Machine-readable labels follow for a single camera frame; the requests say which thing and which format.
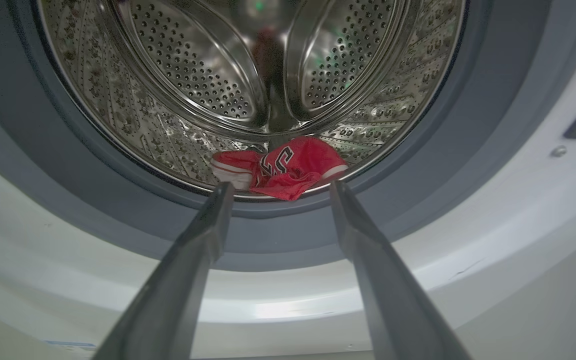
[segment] scratch mark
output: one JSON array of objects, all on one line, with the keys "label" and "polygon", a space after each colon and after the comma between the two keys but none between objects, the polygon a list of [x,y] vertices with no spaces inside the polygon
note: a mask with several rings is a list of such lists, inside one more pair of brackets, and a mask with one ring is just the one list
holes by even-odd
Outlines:
[{"label": "scratch mark", "polygon": [[476,262],[474,262],[474,264],[468,266],[467,268],[463,269],[462,271],[457,271],[456,274],[454,274],[453,276],[451,276],[448,280],[453,280],[454,278],[456,278],[459,275],[462,275],[463,273],[465,273],[466,271],[469,271],[470,269],[472,269],[475,265],[479,264],[480,262],[483,262],[484,260],[486,260],[486,257],[484,257],[481,260],[478,260]]}]

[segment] red jersey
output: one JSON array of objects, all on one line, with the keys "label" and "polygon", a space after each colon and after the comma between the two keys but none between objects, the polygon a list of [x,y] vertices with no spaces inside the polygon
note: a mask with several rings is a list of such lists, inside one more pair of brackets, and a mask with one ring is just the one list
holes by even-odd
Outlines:
[{"label": "red jersey", "polygon": [[348,166],[332,146],[316,137],[297,137],[263,154],[224,151],[212,156],[210,167],[222,182],[236,189],[294,201],[317,182],[342,173]]}]

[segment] washing machine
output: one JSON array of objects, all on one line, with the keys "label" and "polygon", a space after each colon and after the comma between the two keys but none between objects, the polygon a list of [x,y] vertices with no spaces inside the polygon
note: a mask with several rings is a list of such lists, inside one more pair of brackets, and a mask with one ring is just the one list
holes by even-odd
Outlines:
[{"label": "washing machine", "polygon": [[[89,358],[212,155],[299,136],[458,328],[576,250],[576,1],[0,0],[0,320]],[[236,191],[192,357],[371,349],[328,187]]]}]

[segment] gray rubber gasket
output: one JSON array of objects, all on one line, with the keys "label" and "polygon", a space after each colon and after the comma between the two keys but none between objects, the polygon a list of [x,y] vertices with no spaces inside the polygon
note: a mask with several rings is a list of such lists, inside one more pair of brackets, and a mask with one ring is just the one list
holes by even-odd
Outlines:
[{"label": "gray rubber gasket", "polygon": [[[32,9],[14,2],[9,8],[12,16],[0,0],[0,173],[82,230],[161,257],[204,198],[177,187],[178,201],[160,197],[170,198],[165,191],[174,186],[89,133],[84,122],[66,126],[61,119],[83,116],[52,72],[41,39],[28,36]],[[23,46],[13,18],[25,22]],[[450,76],[423,121],[386,160],[350,182],[391,240],[445,214],[494,175],[576,68],[576,2],[473,1],[466,21]],[[39,140],[54,151],[38,148]],[[272,271],[343,258],[327,198],[238,203],[217,268]],[[255,219],[268,216],[274,218]]]}]

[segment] stainless steel drum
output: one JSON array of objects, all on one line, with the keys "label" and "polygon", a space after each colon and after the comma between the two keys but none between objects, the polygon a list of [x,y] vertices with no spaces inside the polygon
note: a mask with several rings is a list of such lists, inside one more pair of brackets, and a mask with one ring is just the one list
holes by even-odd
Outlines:
[{"label": "stainless steel drum", "polygon": [[41,0],[38,9],[90,122],[153,173],[205,192],[217,184],[213,153],[265,152],[300,135],[336,148],[346,178],[378,162],[446,75],[464,2]]}]

